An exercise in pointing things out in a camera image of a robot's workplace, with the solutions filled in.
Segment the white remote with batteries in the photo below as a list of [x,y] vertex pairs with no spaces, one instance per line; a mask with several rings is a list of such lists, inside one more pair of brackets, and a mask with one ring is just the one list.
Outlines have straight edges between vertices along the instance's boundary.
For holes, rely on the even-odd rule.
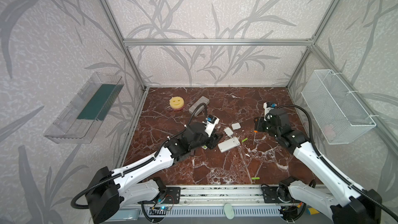
[[240,141],[237,137],[230,138],[222,143],[218,144],[218,148],[221,153],[224,153],[232,148],[235,148],[240,145]]

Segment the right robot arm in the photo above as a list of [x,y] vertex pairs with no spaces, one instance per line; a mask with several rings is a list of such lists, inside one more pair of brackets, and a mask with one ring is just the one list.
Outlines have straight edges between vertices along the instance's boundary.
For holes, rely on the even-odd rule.
[[309,204],[335,224],[379,224],[382,212],[394,220],[398,216],[382,203],[375,190],[365,190],[333,165],[316,147],[313,135],[292,129],[288,114],[281,106],[254,119],[255,132],[265,132],[280,146],[305,164],[330,194],[324,194],[300,180],[288,179],[286,193],[294,200]]

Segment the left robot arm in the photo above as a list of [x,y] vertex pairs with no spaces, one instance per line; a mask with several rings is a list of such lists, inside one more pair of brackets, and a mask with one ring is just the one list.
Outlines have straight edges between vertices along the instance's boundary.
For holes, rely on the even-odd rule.
[[198,148],[217,147],[223,134],[210,122],[194,122],[166,140],[156,152],[124,167],[99,169],[87,189],[71,200],[74,209],[88,209],[95,224],[114,216],[121,207],[143,201],[152,201],[166,186],[149,176],[184,161]]

